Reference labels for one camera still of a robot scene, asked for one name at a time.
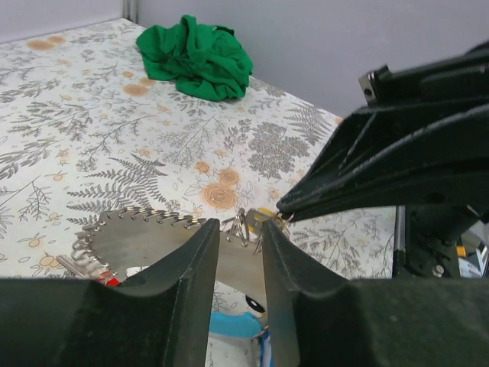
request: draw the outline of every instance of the blue object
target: blue object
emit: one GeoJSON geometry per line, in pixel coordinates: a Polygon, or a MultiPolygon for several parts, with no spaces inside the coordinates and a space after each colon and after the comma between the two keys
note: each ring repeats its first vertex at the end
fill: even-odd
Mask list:
{"type": "Polygon", "coordinates": [[[274,360],[272,358],[272,345],[270,344],[270,333],[266,331],[261,336],[261,367],[274,367],[274,360]]]}
{"type": "Polygon", "coordinates": [[[211,313],[209,332],[240,339],[252,339],[261,332],[260,320],[251,313],[226,315],[221,312],[211,313]]]}

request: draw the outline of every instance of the crumpled fabric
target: crumpled fabric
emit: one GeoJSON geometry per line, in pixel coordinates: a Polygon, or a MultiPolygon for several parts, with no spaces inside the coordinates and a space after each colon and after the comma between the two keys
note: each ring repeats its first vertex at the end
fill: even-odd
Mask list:
{"type": "Polygon", "coordinates": [[[176,80],[189,96],[222,101],[245,96],[253,63],[232,29],[184,15],[171,28],[154,25],[136,40],[147,76],[176,80]]]}

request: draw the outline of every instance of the floral tablecloth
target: floral tablecloth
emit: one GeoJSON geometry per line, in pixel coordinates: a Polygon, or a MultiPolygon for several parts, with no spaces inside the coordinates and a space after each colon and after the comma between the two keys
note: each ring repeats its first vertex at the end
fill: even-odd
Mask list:
{"type": "MultiPolygon", "coordinates": [[[[256,79],[222,103],[149,80],[142,30],[120,19],[0,45],[1,276],[72,277],[56,256],[107,209],[273,210],[341,122],[256,79]]],[[[393,208],[338,213],[294,224],[292,240],[345,277],[389,277],[393,219],[393,208]]],[[[246,305],[216,284],[214,308],[246,305]]],[[[210,339],[207,365],[245,365],[246,352],[210,339]]]]}

